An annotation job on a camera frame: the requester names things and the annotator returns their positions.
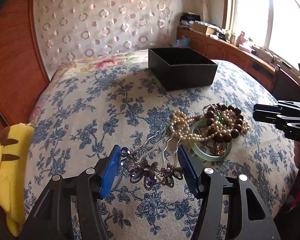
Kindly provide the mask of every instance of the blue gripper pad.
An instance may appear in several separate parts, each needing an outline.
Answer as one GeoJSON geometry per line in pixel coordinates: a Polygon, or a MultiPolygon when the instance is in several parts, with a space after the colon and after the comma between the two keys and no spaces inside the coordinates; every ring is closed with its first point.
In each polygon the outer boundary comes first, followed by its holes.
{"type": "Polygon", "coordinates": [[[198,187],[198,177],[188,158],[187,149],[183,144],[178,148],[178,160],[183,169],[183,175],[185,176],[190,193],[192,193],[195,198],[200,199],[201,192],[198,187]]]}
{"type": "Polygon", "coordinates": [[[100,188],[100,197],[102,199],[104,199],[106,197],[106,195],[108,195],[110,193],[113,181],[114,181],[114,177],[117,174],[118,168],[119,168],[119,164],[120,164],[120,152],[121,152],[121,148],[118,145],[115,145],[109,155],[109,157],[107,157],[108,159],[108,165],[106,166],[104,173],[101,177],[101,188],[100,188]]]}

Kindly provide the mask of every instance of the wooden desk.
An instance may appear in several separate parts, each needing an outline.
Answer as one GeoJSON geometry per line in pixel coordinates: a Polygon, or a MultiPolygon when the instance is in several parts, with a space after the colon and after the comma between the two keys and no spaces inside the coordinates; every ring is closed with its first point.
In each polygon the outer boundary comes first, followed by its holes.
{"type": "Polygon", "coordinates": [[[274,80],[275,69],[260,58],[247,53],[237,46],[222,40],[215,40],[206,35],[201,35],[192,31],[177,29],[177,39],[182,35],[190,38],[190,47],[209,59],[221,59],[229,61],[270,90],[274,80]]]}

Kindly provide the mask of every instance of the bed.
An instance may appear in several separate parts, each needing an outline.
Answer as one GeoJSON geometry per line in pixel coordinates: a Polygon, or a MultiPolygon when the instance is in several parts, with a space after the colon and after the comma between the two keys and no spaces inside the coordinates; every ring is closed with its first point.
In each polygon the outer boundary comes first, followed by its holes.
{"type": "MultiPolygon", "coordinates": [[[[211,87],[167,93],[147,71],[146,52],[140,51],[64,64],[46,89],[50,80],[36,40],[33,0],[7,0],[3,4],[4,1],[0,0],[0,131],[7,125],[27,123],[31,112],[30,121],[36,129],[26,168],[27,214],[52,174],[77,175],[109,154],[116,143],[122,147],[137,147],[143,143],[156,131],[158,124],[163,127],[168,123],[172,110],[181,107],[189,113],[199,113],[202,106],[211,102],[241,107],[251,124],[248,135],[234,141],[229,158],[211,165],[229,176],[247,174],[272,217],[277,214],[297,172],[293,163],[293,142],[285,139],[273,126],[253,121],[253,104],[271,104],[275,100],[250,76],[229,62],[216,61],[219,65],[217,79],[211,87]],[[116,95],[121,86],[115,82],[122,81],[125,76],[134,84],[125,87],[124,83],[124,89],[132,88],[126,101],[122,101],[123,91],[116,95]],[[93,84],[93,78],[101,82],[99,88],[93,84]],[[59,105],[64,109],[70,105],[71,114],[63,119],[58,117],[59,105]],[[46,142],[52,138],[58,143],[46,142]]],[[[171,159],[169,153],[174,150],[173,144],[167,152],[168,160],[171,159]]],[[[150,162],[156,159],[160,162],[159,151],[148,158],[150,162]]],[[[100,203],[112,239],[120,239],[125,234],[131,239],[190,238],[200,205],[201,202],[189,194],[184,180],[176,182],[170,191],[155,188],[148,192],[142,185],[132,187],[122,169],[111,194],[100,203]]],[[[225,233],[227,199],[223,205],[219,239],[225,233]]],[[[73,199],[74,233],[76,239],[80,239],[75,209],[73,199]]],[[[1,208],[0,239],[14,239],[7,229],[1,208]]]]}
{"type": "MultiPolygon", "coordinates": [[[[232,177],[246,174],[274,217],[297,174],[293,142],[272,125],[255,122],[252,110],[255,103],[273,104],[275,99],[243,70],[217,60],[211,86],[167,92],[148,69],[147,55],[147,50],[141,50],[75,60],[55,73],[30,117],[35,132],[26,166],[26,214],[53,175],[76,176],[108,156],[115,144],[136,148],[160,130],[154,139],[163,136],[163,142],[147,159],[162,163],[160,152],[168,138],[165,129],[172,111],[200,114],[203,106],[222,102],[239,107],[251,130],[233,140],[223,162],[203,161],[204,165],[232,177]]],[[[167,162],[172,162],[176,142],[165,152],[167,162]]],[[[201,148],[207,151],[209,145],[201,148]]],[[[81,239],[75,198],[72,204],[75,237],[81,239]]],[[[175,181],[174,188],[156,186],[147,191],[142,183],[131,184],[127,171],[120,167],[111,193],[99,205],[112,239],[187,239],[201,201],[193,198],[184,180],[175,181]]],[[[228,205],[224,198],[220,239],[225,234],[228,205]]]]}

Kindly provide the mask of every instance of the bottle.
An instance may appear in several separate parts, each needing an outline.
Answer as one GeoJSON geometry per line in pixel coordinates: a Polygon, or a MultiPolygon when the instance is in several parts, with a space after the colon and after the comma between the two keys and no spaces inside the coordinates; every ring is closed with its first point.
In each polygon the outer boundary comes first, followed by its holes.
{"type": "Polygon", "coordinates": [[[230,43],[234,44],[235,43],[235,35],[232,33],[230,37],[230,43]]]}
{"type": "Polygon", "coordinates": [[[226,40],[229,41],[231,37],[231,34],[229,31],[226,31],[226,40]]]}

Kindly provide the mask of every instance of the window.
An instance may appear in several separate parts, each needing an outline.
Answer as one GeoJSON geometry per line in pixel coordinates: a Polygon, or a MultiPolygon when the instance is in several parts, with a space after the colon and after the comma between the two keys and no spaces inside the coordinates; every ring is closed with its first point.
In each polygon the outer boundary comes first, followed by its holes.
{"type": "Polygon", "coordinates": [[[241,31],[299,69],[300,8],[295,0],[238,0],[235,35],[241,31]]]}

